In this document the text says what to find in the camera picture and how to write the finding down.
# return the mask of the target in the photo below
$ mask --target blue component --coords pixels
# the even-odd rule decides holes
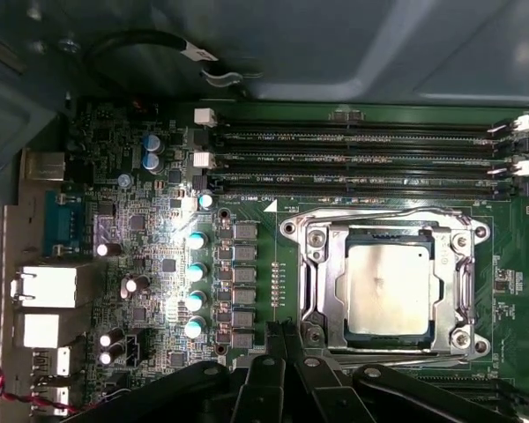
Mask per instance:
[[[143,167],[151,172],[152,174],[157,174],[162,170],[162,165],[160,163],[159,156],[149,152],[143,157]]]
[[[82,195],[47,191],[43,236],[45,255],[54,255],[55,245],[62,245],[67,254],[80,252],[84,233],[85,206]]]
[[[143,137],[143,146],[148,152],[162,152],[164,146],[160,138],[154,134],[145,135]]]

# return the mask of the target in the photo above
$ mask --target blue capacitor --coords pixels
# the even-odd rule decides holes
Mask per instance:
[[[164,168],[162,159],[153,152],[148,152],[143,157],[143,167],[152,174],[159,174]]]
[[[189,249],[202,249],[208,242],[207,236],[201,232],[193,232],[186,239],[186,246]]]
[[[143,137],[143,146],[148,152],[161,154],[165,150],[165,145],[160,141],[160,138],[154,134],[145,135]]]
[[[204,327],[204,318],[200,317],[199,315],[195,315],[184,325],[184,335],[190,339],[197,338],[202,334]]]

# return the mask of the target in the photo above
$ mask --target integrated circuit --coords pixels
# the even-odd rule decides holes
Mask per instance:
[[[234,257],[234,251],[232,249],[220,248],[218,249],[218,258],[220,260],[231,260]]]
[[[144,231],[145,230],[145,216],[136,214],[130,217],[130,229],[132,231]]]
[[[172,273],[176,271],[176,260],[174,258],[163,258],[160,267],[161,271]]]
[[[233,290],[233,303],[249,306],[255,304],[257,290],[255,288],[236,287]]]
[[[257,224],[236,223],[234,225],[234,238],[236,240],[254,241],[257,238]]]
[[[231,269],[219,269],[216,272],[216,277],[223,282],[230,282],[233,280],[233,271]]]
[[[234,247],[233,259],[237,262],[252,262],[257,258],[257,248],[253,245],[237,245]]]
[[[233,281],[236,284],[253,284],[257,281],[254,267],[234,267]]]
[[[231,291],[220,290],[216,293],[216,298],[218,301],[231,301]]]
[[[233,238],[233,229],[230,227],[221,227],[218,231],[218,237],[222,240],[231,240]]]
[[[133,320],[135,322],[144,322],[147,320],[146,308],[134,308],[133,309]]]
[[[168,353],[168,365],[170,367],[184,367],[185,361],[184,352],[182,351]]]

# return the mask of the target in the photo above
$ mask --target black capacitor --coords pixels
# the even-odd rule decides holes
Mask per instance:
[[[100,337],[100,345],[104,348],[108,348],[110,345],[121,341],[123,339],[123,335],[124,333],[122,328],[114,328]]]
[[[112,344],[105,352],[100,354],[99,361],[104,366],[112,364],[115,359],[125,353],[125,347],[122,343]]]
[[[129,278],[125,283],[125,289],[128,293],[136,293],[147,289],[149,285],[149,278],[145,275],[140,275]]]
[[[96,254],[100,257],[115,257],[123,253],[122,244],[107,242],[96,247]]]

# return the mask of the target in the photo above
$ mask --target ram slot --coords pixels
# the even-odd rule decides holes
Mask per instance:
[[[488,159],[493,145],[478,138],[363,136],[328,133],[229,133],[214,142],[217,153],[295,152],[333,154],[355,152]]]
[[[466,162],[437,162],[429,160],[389,160],[385,158],[374,158],[372,160],[356,160],[352,156],[259,156],[259,157],[218,157],[217,171],[228,174],[247,173],[309,173],[335,174],[344,176],[356,176],[368,174],[370,176],[432,176],[444,179],[477,179],[491,180],[493,175],[488,174],[491,168],[489,162],[466,163]]]
[[[510,186],[478,185],[478,182],[376,178],[321,177],[312,175],[213,175],[212,185],[224,194],[358,195],[370,197],[433,197],[506,199]]]

